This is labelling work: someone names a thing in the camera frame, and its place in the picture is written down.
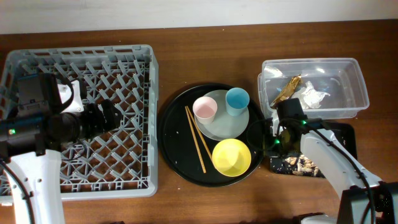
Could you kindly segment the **gold snack wrapper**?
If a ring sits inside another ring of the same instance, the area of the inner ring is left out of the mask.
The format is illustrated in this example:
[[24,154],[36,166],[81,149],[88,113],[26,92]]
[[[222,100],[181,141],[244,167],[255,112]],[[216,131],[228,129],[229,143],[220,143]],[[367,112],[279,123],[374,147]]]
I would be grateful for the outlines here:
[[301,83],[301,75],[292,77],[288,84],[286,84],[282,91],[277,95],[275,100],[271,103],[271,108],[276,109],[278,103],[284,100],[288,100],[294,94],[296,87]]

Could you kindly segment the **white tissue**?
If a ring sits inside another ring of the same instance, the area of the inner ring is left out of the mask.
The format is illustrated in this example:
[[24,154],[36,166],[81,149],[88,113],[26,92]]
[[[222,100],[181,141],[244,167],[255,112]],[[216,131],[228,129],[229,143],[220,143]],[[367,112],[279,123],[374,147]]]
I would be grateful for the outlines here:
[[310,81],[305,83],[305,87],[296,91],[292,98],[298,98],[300,101],[300,105],[303,110],[307,109],[317,109],[321,107],[320,102],[324,99],[324,97],[329,96],[330,94],[324,91],[317,91],[314,89],[313,84]]

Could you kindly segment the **yellow plastic bowl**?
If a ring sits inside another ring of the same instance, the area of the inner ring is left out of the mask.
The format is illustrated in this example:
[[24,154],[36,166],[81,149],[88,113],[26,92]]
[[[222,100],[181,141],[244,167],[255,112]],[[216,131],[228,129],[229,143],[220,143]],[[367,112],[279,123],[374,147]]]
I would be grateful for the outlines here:
[[243,175],[251,165],[251,152],[238,139],[220,141],[213,149],[212,163],[215,169],[227,177]]

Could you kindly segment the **grey round plate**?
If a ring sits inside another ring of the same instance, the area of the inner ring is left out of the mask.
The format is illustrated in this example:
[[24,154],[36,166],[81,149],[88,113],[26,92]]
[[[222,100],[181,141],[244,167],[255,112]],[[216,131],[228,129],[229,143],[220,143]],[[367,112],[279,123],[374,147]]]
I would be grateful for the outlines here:
[[244,132],[249,123],[248,107],[238,116],[231,116],[227,112],[227,92],[227,90],[214,90],[205,94],[205,96],[213,98],[218,105],[218,110],[212,123],[201,124],[198,119],[195,118],[201,133],[216,141],[237,138]]

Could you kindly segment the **light blue plastic cup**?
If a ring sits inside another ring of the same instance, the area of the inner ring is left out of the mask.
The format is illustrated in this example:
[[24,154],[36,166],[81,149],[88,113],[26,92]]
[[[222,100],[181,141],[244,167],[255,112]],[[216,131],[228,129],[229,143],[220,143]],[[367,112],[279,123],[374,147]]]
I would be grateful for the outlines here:
[[250,97],[242,88],[232,88],[226,93],[226,111],[231,116],[238,116],[247,108]]

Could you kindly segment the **pink plastic cup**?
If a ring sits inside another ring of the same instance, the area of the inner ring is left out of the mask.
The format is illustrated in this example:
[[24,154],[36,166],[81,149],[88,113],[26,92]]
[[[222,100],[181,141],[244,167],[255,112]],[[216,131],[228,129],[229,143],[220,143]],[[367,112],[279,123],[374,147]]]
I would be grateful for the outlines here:
[[193,103],[193,112],[201,124],[210,124],[215,118],[215,114],[218,110],[217,102],[209,97],[202,96],[195,100]]

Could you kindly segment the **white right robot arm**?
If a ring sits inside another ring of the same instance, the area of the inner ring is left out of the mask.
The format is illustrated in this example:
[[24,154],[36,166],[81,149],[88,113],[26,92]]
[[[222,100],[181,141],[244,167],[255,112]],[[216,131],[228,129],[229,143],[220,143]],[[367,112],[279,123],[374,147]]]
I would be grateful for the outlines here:
[[297,98],[276,105],[279,125],[267,156],[304,155],[320,169],[340,198],[336,218],[309,213],[298,223],[397,223],[397,183],[387,183],[361,165],[322,119],[304,114]]

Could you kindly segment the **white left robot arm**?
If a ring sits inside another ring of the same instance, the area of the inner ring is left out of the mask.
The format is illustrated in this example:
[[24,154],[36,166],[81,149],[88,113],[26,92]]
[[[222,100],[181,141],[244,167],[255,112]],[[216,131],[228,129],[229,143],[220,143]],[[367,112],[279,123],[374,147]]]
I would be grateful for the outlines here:
[[60,193],[62,146],[81,143],[120,126],[122,113],[110,100],[82,113],[32,100],[1,121],[1,167],[12,188],[17,223],[64,223]]

